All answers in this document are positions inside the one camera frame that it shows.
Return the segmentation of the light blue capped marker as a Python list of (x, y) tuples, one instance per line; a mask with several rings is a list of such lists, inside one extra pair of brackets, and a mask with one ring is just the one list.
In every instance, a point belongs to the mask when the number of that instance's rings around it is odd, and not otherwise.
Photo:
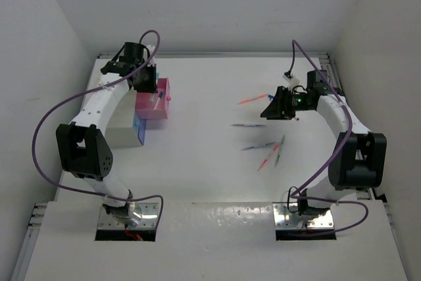
[(155, 94), (154, 99), (153, 99), (153, 110), (156, 110), (158, 108), (160, 100), (161, 100), (160, 95)]

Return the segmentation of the pink drawer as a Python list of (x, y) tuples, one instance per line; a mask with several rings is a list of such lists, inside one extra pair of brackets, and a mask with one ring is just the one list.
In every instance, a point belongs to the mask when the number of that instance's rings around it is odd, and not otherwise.
[(170, 82), (168, 78), (159, 78), (156, 93), (137, 93), (135, 110), (140, 119), (168, 119)]

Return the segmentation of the blue transparent drawer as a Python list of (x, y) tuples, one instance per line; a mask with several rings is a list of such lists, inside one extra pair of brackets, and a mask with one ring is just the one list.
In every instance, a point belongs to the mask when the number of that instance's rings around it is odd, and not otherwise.
[(146, 123), (145, 119), (140, 118), (136, 112), (134, 112), (134, 118), (132, 122), (132, 128), (136, 133), (137, 142), (139, 146), (143, 146), (145, 143), (145, 130), (146, 130)]

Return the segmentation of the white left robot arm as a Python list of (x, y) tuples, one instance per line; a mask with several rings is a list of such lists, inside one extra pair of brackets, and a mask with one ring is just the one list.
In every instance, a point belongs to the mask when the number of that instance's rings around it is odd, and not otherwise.
[(131, 191), (113, 174), (113, 154), (106, 139), (108, 123), (130, 90), (157, 90), (154, 45), (126, 42), (101, 69), (97, 90), (69, 124), (56, 130), (63, 170), (84, 180), (102, 197), (106, 213), (120, 222), (134, 217)]

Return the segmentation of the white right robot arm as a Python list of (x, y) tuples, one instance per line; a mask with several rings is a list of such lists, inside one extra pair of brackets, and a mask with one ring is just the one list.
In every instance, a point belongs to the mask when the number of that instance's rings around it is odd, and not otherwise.
[(267, 120), (292, 120), (298, 111), (316, 111), (336, 138), (332, 156), (322, 165), (327, 175), (315, 186), (308, 179), (294, 194), (297, 211), (314, 217), (353, 192), (377, 188), (384, 174), (387, 138), (372, 132), (352, 112), (346, 98), (333, 87), (324, 70), (307, 74), (307, 87), (297, 93), (293, 88), (278, 87), (261, 117)]

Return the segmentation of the teal capped marker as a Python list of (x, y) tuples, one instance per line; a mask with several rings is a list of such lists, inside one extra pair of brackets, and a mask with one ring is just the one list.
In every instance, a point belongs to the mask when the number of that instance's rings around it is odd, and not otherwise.
[(159, 103), (161, 102), (161, 99), (162, 99), (163, 95), (164, 95), (164, 93), (161, 91), (159, 93), (159, 96), (157, 97), (157, 101), (155, 103), (155, 106), (158, 106), (159, 105)]

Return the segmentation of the green gel pen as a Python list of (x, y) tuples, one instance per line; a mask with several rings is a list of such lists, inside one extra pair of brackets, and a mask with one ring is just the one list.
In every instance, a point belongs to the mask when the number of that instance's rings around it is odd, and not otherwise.
[(285, 134), (281, 138), (281, 142), (280, 142), (280, 145), (279, 145), (279, 148), (278, 148), (278, 152), (276, 154), (276, 160), (275, 160), (275, 163), (274, 163), (274, 168), (276, 168), (279, 164), (282, 149), (284, 147), (284, 141), (285, 141)]

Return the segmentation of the orange gel pen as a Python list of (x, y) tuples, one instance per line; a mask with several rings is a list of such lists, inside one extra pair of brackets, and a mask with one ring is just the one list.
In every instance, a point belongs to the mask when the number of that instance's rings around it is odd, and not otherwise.
[(242, 104), (250, 103), (250, 102), (252, 102), (252, 101), (256, 101), (256, 100), (259, 100), (259, 99), (264, 99), (264, 98), (268, 98), (268, 94), (261, 94), (261, 95), (255, 96), (255, 97), (251, 97), (251, 98), (248, 98), (248, 99), (244, 99), (244, 100), (242, 100), (242, 101), (239, 101), (239, 102), (237, 103), (237, 105), (242, 105)]

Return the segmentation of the pink gel pen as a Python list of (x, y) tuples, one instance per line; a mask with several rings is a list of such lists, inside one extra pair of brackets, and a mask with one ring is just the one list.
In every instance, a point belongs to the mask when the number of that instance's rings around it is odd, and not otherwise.
[(260, 171), (264, 166), (265, 166), (265, 164), (271, 159), (271, 157), (273, 156), (273, 154), (278, 150), (278, 148), (279, 148), (279, 146), (280, 146), (280, 142), (278, 142), (271, 150), (270, 150), (270, 152), (269, 152), (269, 154), (267, 154), (267, 156), (264, 158), (264, 160), (263, 160), (263, 162), (259, 165), (259, 167), (258, 167), (258, 171)]

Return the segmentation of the white drawer cabinet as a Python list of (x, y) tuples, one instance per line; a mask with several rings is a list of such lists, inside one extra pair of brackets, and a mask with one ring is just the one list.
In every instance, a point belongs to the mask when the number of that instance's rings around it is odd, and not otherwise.
[(141, 147), (132, 128), (134, 118), (135, 91), (129, 91), (119, 102), (106, 128), (105, 139), (111, 149)]

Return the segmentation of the aluminium frame rail back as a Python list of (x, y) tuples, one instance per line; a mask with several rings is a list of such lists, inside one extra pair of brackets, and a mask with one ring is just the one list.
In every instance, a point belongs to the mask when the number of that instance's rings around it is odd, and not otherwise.
[[(327, 58), (328, 54), (324, 52), (310, 52), (307, 55), (311, 58)], [(97, 59), (110, 59), (114, 55), (112, 53), (102, 53)], [(292, 53), (288, 52), (203, 52), (203, 53), (157, 53), (156, 58), (223, 58), (223, 57), (292, 57)]]

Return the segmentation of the aluminium frame rail right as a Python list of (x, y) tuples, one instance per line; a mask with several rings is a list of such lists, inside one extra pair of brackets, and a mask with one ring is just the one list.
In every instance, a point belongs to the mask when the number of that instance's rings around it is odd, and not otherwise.
[(322, 115), (336, 138), (332, 157), (326, 162), (327, 175), (309, 190), (322, 199), (337, 201), (355, 191), (378, 184), (374, 149), (375, 135), (348, 106), (331, 58), (320, 62), (338, 96), (322, 96), (317, 113)]

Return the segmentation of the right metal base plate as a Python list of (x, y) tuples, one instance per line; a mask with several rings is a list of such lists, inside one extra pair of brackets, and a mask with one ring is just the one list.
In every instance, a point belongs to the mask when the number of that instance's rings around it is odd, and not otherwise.
[(332, 230), (334, 220), (332, 212), (317, 215), (299, 215), (297, 203), (280, 202), (272, 204), (275, 229), (280, 231), (295, 230)]

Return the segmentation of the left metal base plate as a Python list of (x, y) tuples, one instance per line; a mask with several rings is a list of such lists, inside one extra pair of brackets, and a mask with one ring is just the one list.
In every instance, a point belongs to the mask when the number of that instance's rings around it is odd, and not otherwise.
[(159, 215), (158, 203), (127, 203), (124, 207), (102, 206), (97, 228), (100, 230), (155, 229)]

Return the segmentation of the aluminium frame rail left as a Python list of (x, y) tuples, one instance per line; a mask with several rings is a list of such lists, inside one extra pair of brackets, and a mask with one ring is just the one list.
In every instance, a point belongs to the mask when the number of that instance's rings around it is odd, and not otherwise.
[(47, 203), (36, 203), (26, 229), (11, 280), (24, 280), (37, 242), (37, 237), (45, 216)]

